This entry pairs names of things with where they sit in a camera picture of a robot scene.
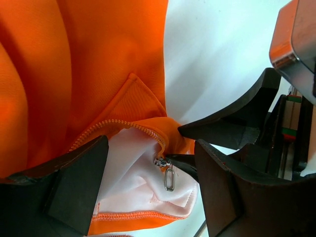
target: orange fabric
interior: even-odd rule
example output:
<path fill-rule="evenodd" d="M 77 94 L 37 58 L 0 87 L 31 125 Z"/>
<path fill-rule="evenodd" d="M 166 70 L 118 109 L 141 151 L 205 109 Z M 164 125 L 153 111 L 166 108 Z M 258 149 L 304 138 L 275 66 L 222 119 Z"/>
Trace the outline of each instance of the orange fabric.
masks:
<path fill-rule="evenodd" d="M 167 0 L 0 0 L 0 178 L 64 154 L 105 119 L 156 131 L 167 153 L 188 150 L 165 111 L 166 8 Z M 90 231 L 167 223 L 96 221 Z"/>

